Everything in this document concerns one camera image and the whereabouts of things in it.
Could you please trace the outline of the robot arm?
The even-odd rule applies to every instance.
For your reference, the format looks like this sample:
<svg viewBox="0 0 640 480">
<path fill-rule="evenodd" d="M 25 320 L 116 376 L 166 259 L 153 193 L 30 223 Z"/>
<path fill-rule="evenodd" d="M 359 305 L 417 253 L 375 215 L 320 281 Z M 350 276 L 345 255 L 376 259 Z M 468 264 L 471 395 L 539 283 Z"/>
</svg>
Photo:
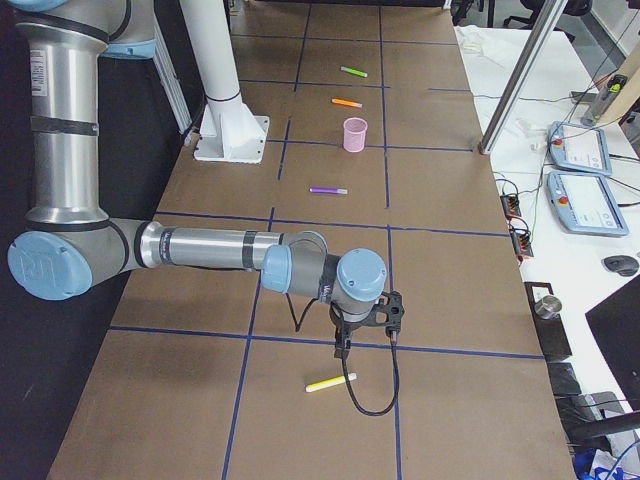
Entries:
<svg viewBox="0 0 640 480">
<path fill-rule="evenodd" d="M 360 327 L 398 337 L 402 298 L 385 291 L 386 265 L 374 251 L 336 256 L 313 231 L 191 229 L 110 217 L 99 203 L 97 62 L 151 58 L 154 5 L 17 1 L 14 9 L 30 47 L 35 204 L 7 259 L 26 291 L 66 300 L 123 272 L 161 265 L 256 271 L 266 289 L 328 306 L 338 358 L 347 357 Z"/>
</svg>

